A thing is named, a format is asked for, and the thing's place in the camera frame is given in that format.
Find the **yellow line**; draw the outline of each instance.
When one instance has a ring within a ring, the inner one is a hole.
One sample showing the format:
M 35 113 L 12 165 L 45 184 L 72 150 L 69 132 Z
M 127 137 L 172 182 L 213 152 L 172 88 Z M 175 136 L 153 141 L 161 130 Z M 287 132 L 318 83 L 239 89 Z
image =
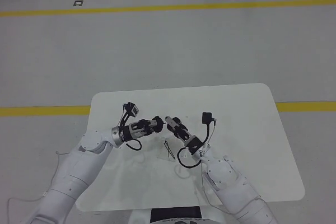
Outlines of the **yellow line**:
M 279 112 L 336 111 L 336 101 L 277 102 Z
M 25 108 L 0 108 L 0 116 L 60 116 L 89 115 L 90 106 L 34 106 Z
M 279 112 L 336 111 L 336 101 L 277 102 Z M 89 115 L 90 106 L 34 106 L 0 108 L 0 116 Z
M 336 4 L 336 0 L 294 0 L 283 2 L 234 2 L 221 4 L 179 4 L 170 6 L 137 6 L 115 8 L 80 8 L 69 10 L 37 10 L 37 11 L 9 11 L 0 12 L 3 16 L 51 16 L 68 14 L 117 13 L 117 12 L 148 12 L 174 10 L 206 10 L 227 8 L 259 8 L 259 7 L 291 7 L 291 6 L 318 6 Z

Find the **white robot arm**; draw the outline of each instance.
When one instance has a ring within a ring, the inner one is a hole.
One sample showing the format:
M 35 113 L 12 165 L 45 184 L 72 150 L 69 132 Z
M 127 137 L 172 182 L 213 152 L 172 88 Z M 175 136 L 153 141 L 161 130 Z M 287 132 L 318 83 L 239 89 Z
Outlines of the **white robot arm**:
M 207 137 L 203 142 L 198 137 L 191 135 L 179 118 L 168 116 L 165 120 L 168 130 L 184 142 L 184 146 L 188 148 L 193 159 L 197 162 L 194 166 L 185 166 L 181 163 L 179 153 L 185 148 L 183 147 L 177 155 L 181 165 L 186 168 L 196 167 L 200 163 L 206 165 L 207 168 L 203 172 L 203 176 L 229 214 L 242 224 L 278 223 L 266 202 L 261 199 L 254 187 L 228 156 L 224 156 L 222 159 L 213 158 L 211 151 L 209 151 L 209 145 L 204 151 L 202 150 L 208 139 L 209 124 L 216 121 L 212 118 L 211 113 L 203 113 L 203 124 L 208 127 Z
M 124 109 L 126 113 L 119 126 L 107 132 L 94 130 L 83 135 L 63 161 L 52 187 L 26 224 L 65 223 L 75 201 L 94 182 L 113 147 L 118 148 L 123 142 L 162 131 L 163 121 L 158 116 L 125 125 L 130 116 L 137 116 L 138 108 L 129 102 L 124 104 Z

